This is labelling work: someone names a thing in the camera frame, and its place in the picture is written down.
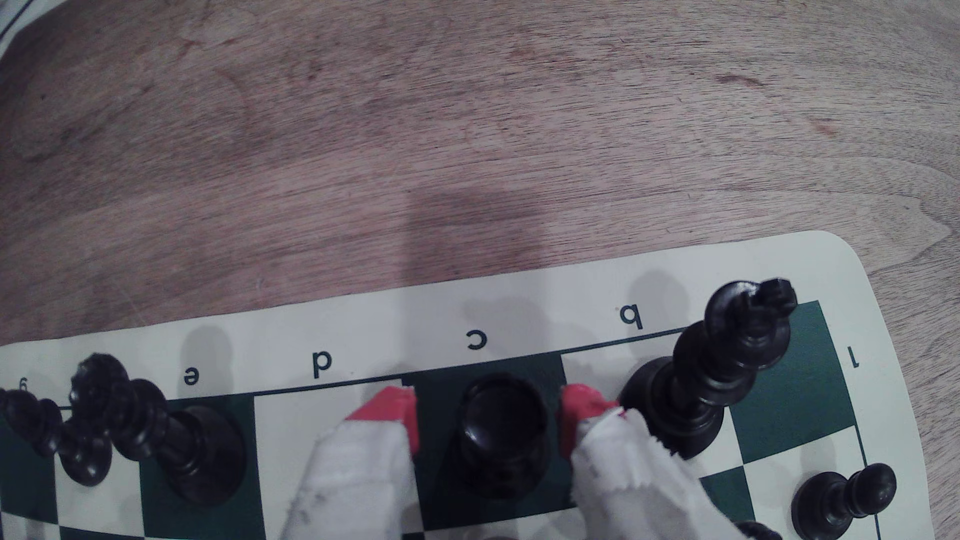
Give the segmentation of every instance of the chess piece base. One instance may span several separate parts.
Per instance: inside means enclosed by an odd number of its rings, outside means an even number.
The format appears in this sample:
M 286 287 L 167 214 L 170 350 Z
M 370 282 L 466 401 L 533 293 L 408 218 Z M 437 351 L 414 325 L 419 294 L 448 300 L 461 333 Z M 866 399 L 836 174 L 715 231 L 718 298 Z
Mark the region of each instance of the chess piece base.
M 156 457 L 173 489 L 188 501 L 213 506 L 229 499 L 243 482 L 247 451 L 240 430 L 216 410 L 192 405 L 170 413 L 194 434 L 192 460 L 176 463 Z
M 674 380 L 670 356 L 651 360 L 627 380 L 620 393 L 624 408 L 635 408 L 647 420 L 650 434 L 683 459 L 701 453 L 723 426 L 723 408 L 691 403 L 688 411 L 671 405 L 670 385 Z
M 836 540 L 847 532 L 853 521 L 849 514 L 835 515 L 825 512 L 824 504 L 833 490 L 843 490 L 847 483 L 842 475 L 833 472 L 820 473 L 804 482 L 790 504 L 793 528 L 803 540 Z

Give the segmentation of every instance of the wooden table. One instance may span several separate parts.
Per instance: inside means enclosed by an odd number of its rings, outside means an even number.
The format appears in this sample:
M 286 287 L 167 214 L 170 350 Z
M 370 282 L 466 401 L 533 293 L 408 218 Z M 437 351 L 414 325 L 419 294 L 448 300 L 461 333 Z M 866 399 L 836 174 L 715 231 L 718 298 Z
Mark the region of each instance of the wooden table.
M 71 0 L 0 61 L 0 342 L 823 229 L 960 538 L 960 3 Z

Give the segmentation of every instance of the black pawn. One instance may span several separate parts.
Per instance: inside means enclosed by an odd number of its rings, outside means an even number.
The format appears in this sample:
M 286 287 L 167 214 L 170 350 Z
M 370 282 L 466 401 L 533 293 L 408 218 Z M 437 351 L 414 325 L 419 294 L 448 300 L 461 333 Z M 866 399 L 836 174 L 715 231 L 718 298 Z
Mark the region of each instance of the black pawn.
M 43 457 L 60 456 L 66 474 L 78 484 L 94 486 L 110 470 L 113 448 L 102 435 L 71 417 L 65 423 L 51 400 L 38 400 L 26 390 L 0 390 L 0 408 L 14 433 Z
M 92 355 L 71 379 L 74 414 L 109 436 L 128 459 L 156 458 L 174 490 L 192 503 L 226 501 L 240 487 L 247 455 L 240 431 L 200 405 L 169 412 L 152 382 L 130 380 L 115 357 Z
M 746 397 L 756 372 L 786 353 L 796 307 L 787 280 L 727 283 L 710 297 L 704 320 L 680 334 L 673 356 L 630 377 L 620 404 L 639 410 L 651 434 L 690 459 L 716 438 L 724 407 Z
M 460 472 L 481 497 L 513 499 L 532 490 L 550 460 L 547 410 L 537 389 L 510 374 L 477 380 L 457 414 Z
M 889 465 L 874 463 L 845 479 L 820 473 L 804 482 L 790 510 L 793 527 L 804 540 L 836 540 L 853 518 L 878 514 L 897 493 L 897 476 Z

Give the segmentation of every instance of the green square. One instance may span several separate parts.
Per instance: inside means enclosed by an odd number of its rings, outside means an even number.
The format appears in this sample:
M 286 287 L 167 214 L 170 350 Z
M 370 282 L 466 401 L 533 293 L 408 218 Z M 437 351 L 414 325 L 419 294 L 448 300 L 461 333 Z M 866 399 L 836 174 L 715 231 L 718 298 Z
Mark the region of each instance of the green square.
M 730 407 L 743 462 L 801 446 L 852 426 L 853 405 L 819 302 L 790 316 L 790 346 Z
M 37 455 L 6 421 L 0 421 L 0 506 L 3 511 L 56 523 L 56 486 L 54 458 Z
M 754 503 L 747 487 L 743 467 L 737 467 L 700 479 L 713 505 L 730 521 L 753 521 Z
M 60 540 L 142 540 L 143 536 L 122 536 L 106 532 L 93 532 L 79 528 L 60 528 Z
M 217 506 L 199 506 L 182 499 L 167 483 L 155 459 L 140 462 L 140 497 L 146 536 L 203 538 L 204 540 L 259 540 L 265 537 L 256 467 L 256 431 L 253 397 L 246 394 L 174 400 L 170 410 L 204 405 L 223 413 L 244 438 L 247 472 L 237 492 Z
M 478 378 L 511 373 L 528 380 L 540 392 L 550 411 L 547 427 L 552 441 L 546 474 L 530 493 L 513 500 L 497 501 L 474 495 L 454 470 L 451 445 L 457 408 L 467 388 Z M 421 371 L 403 378 L 417 390 L 420 452 L 414 459 L 423 528 L 435 530 L 516 519 L 573 506 L 569 498 L 570 466 L 557 450 L 559 441 L 553 412 L 560 405 L 560 390 L 566 384 L 560 355 L 546 354 L 508 358 L 480 364 Z

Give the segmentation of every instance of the chess board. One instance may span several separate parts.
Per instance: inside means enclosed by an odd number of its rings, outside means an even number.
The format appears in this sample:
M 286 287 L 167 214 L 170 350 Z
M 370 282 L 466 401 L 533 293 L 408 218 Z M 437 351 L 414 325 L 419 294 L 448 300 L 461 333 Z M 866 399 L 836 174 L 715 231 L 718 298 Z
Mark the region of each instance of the chess board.
M 572 382 L 613 398 L 638 366 L 671 354 L 717 287 L 775 276 L 791 280 L 801 302 L 790 347 L 690 460 L 701 483 L 732 520 L 795 539 L 789 506 L 805 479 L 882 461 L 897 473 L 897 496 L 844 538 L 932 540 L 920 437 L 876 298 L 853 250 L 818 232 L 2 347 L 0 386 L 51 398 L 64 417 L 77 362 L 110 353 L 132 378 L 156 383 L 171 408 L 224 412 L 253 457 L 229 501 L 199 507 L 173 493 L 155 462 L 118 453 L 103 483 L 80 486 L 0 423 L 3 538 L 276 540 L 316 439 L 396 384 L 416 388 L 421 441 L 404 540 L 582 539 L 556 449 L 537 488 L 514 501 L 471 495 L 451 472 L 466 387 L 511 372 L 552 408 Z M 549 434 L 556 439 L 555 425 Z

